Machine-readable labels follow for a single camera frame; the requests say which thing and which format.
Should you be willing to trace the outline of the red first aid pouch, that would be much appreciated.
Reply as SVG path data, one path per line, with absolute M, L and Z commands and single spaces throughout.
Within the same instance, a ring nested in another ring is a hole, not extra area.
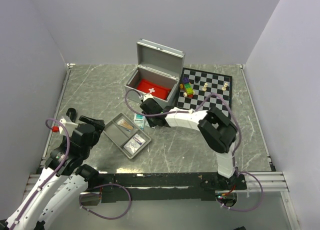
M 166 88 L 161 85 L 157 85 L 157 84 L 155 84 L 151 81 L 148 81 L 144 78 L 137 85 L 136 89 L 141 92 L 144 92 L 146 94 L 151 94 L 154 97 L 157 97 L 162 100 L 166 100 L 171 92 L 170 88 Z

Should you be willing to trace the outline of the bag of cotton swabs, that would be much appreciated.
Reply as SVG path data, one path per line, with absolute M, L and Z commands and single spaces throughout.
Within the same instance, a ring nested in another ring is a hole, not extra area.
M 124 118 L 119 119 L 117 121 L 117 124 L 119 126 L 121 126 L 122 128 L 124 128 L 128 132 L 131 132 L 134 129 L 134 127 L 127 120 L 125 120 Z

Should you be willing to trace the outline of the grey plastic divided tray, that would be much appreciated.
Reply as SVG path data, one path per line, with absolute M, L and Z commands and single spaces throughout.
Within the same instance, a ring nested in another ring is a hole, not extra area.
M 127 131 L 117 124 L 118 120 L 124 118 L 132 126 L 132 131 Z M 119 113 L 112 120 L 105 124 L 104 134 L 126 155 L 127 158 L 133 159 L 138 153 L 145 149 L 151 142 L 151 138 L 141 130 L 132 120 L 130 120 L 124 113 Z M 134 154 L 129 153 L 124 149 L 124 145 L 135 135 L 138 134 L 145 139 L 145 143 Z

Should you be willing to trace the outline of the silver metal medicine case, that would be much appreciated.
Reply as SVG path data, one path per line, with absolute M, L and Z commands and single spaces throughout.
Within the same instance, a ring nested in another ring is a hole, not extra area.
M 127 98 L 139 103 L 139 95 L 133 90 L 142 79 L 171 89 L 166 100 L 155 97 L 155 100 L 161 107 L 170 106 L 176 98 L 179 88 L 180 78 L 182 76 L 185 53 L 159 43 L 146 39 L 140 39 L 137 43 L 137 67 L 132 76 L 124 85 Z

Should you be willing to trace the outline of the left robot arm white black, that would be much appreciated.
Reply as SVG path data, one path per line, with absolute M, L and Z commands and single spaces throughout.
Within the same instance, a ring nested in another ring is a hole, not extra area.
M 51 151 L 37 182 L 21 205 L 0 222 L 2 230 L 47 230 L 80 193 L 98 187 L 99 172 L 83 161 L 98 143 L 105 122 L 83 115 L 79 120 L 80 123 L 75 123 L 68 116 L 51 120 L 55 124 L 49 129 L 63 135 L 63 141 Z

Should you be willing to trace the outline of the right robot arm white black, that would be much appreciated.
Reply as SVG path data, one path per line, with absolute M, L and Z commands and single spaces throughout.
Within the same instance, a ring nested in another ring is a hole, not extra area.
M 207 145 L 216 153 L 219 186 L 227 190 L 236 183 L 234 150 L 238 130 L 220 109 L 162 108 L 153 98 L 145 99 L 140 108 L 152 127 L 182 127 L 200 131 Z

